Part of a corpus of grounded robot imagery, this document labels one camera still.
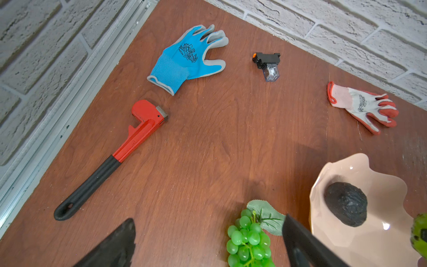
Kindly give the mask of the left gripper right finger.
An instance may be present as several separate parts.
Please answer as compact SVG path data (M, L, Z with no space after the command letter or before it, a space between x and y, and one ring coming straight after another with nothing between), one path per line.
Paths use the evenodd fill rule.
M282 236L292 267L347 266L347 263L328 249L289 214L285 216Z

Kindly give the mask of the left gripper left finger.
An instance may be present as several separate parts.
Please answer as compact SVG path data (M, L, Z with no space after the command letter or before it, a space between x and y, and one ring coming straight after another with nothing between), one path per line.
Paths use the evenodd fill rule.
M135 237L134 221L128 218L74 267L129 267L136 248Z

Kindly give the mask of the green grape bunch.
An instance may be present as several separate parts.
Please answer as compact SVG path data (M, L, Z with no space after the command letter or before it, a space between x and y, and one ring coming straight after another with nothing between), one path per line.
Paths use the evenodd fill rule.
M227 229L229 267L274 267L270 235L281 236L286 216L265 200L251 200Z

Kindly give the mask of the black avocado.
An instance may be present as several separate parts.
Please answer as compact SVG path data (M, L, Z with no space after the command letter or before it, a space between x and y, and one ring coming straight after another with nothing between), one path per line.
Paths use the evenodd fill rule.
M345 225L356 228L367 220L368 198L348 182L335 182L324 193L328 209Z

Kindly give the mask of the green custard apple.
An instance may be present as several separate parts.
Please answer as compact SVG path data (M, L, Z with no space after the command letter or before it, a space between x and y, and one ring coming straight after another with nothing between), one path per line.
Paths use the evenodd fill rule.
M427 258L427 214L418 214L411 227L410 242L412 247L423 257Z

